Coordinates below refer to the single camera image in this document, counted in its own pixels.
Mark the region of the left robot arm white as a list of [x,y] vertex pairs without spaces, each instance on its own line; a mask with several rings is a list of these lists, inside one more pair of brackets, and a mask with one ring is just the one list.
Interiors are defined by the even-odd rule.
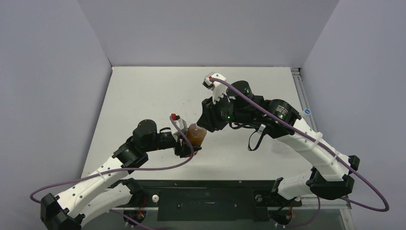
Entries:
[[124,144],[98,169],[71,188],[41,201],[40,219],[48,230],[79,230],[86,223],[112,208],[143,206],[147,196],[132,172],[148,161],[148,152],[174,149],[181,158],[191,157],[201,145],[186,136],[186,122],[177,115],[171,127],[158,130],[155,121],[139,122]]

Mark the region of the tea bottle red label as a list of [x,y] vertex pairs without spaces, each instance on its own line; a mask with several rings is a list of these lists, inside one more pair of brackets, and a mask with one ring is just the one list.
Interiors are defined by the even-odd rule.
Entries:
[[194,153],[198,152],[197,147],[201,147],[203,140],[207,135],[207,130],[198,126],[196,123],[190,124],[186,133],[186,137],[193,145]]

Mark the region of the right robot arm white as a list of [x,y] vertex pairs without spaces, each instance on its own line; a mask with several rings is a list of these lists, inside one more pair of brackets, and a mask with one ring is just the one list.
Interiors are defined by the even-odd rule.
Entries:
[[205,79],[203,85],[213,94],[202,101],[198,126],[209,132],[232,124],[236,124],[236,129],[252,128],[261,138],[270,136],[286,144],[312,164],[308,172],[276,180],[270,191],[273,203],[281,205],[308,194],[335,200],[352,192],[355,181],[351,172],[358,169],[359,158],[334,152],[322,134],[314,131],[289,103],[254,95],[244,80],[226,87]]

